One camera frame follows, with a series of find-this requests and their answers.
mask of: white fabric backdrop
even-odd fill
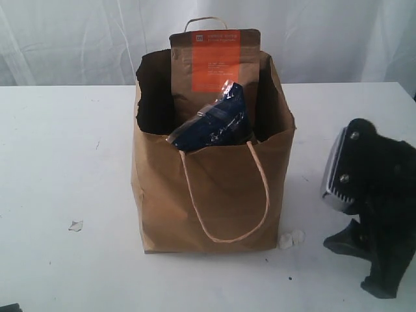
[[[415,0],[0,0],[0,85],[133,84],[141,56],[200,16],[259,29],[284,83],[416,92]]]

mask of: white tabletop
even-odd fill
[[[280,231],[289,250],[144,255],[130,187],[133,86],[0,88],[0,306],[24,311],[414,311],[416,264],[395,300],[359,284],[370,263],[322,241],[350,218],[320,200],[326,159],[356,117],[416,146],[397,83],[287,84],[298,130]],[[80,232],[68,231],[84,221]]]

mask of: label on bag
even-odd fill
[[[240,31],[192,32],[192,91],[221,91],[227,79],[238,82]]]

